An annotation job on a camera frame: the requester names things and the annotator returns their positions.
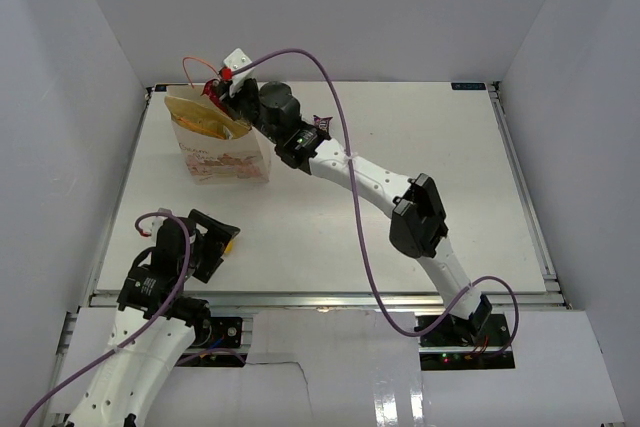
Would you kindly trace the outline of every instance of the gray wall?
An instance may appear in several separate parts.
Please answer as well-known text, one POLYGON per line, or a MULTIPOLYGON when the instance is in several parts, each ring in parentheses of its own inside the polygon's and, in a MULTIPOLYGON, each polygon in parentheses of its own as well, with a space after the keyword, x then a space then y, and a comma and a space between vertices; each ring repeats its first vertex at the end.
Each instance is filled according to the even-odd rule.
POLYGON ((504 103, 561 284, 640 426, 640 0, 547 0, 504 103))
MULTIPOLYGON (((303 47, 343 80, 499 80, 544 0, 97 0, 145 85, 180 60, 303 47)), ((192 66, 201 80, 211 74, 192 66)), ((263 78, 319 79, 305 60, 263 78)))
POLYGON ((144 91, 95 0, 0 12, 0 423, 16 426, 47 390, 144 91))

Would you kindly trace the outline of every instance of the snack package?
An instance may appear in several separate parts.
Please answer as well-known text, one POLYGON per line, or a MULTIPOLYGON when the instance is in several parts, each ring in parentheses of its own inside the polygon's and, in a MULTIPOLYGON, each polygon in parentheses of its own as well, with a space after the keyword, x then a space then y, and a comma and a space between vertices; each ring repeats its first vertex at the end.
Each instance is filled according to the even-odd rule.
POLYGON ((224 114, 202 87, 174 85, 164 99, 193 180, 198 184, 268 182, 271 145, 250 125, 224 114))

